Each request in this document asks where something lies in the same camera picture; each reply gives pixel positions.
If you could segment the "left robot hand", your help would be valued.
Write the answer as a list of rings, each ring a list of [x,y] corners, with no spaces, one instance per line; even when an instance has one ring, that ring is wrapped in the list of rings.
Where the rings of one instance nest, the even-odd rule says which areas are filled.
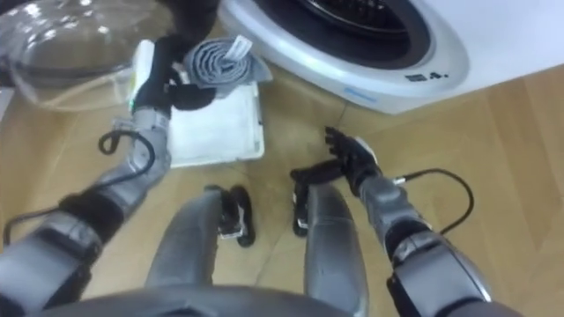
[[[172,108],[194,111],[208,107],[214,101],[217,93],[215,88],[184,84],[174,69],[174,63],[179,62],[188,49],[188,43],[178,33],[156,40],[149,77],[132,100],[132,113],[149,108],[170,117]]]

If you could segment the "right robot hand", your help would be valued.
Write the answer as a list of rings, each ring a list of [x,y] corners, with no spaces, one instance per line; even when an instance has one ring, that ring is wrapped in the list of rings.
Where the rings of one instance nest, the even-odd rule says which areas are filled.
[[[324,132],[333,158],[295,168],[290,172],[291,179],[302,185],[318,185],[345,177],[351,192],[359,196],[362,182],[381,173],[374,152],[361,138],[348,136],[337,128],[327,126]]]

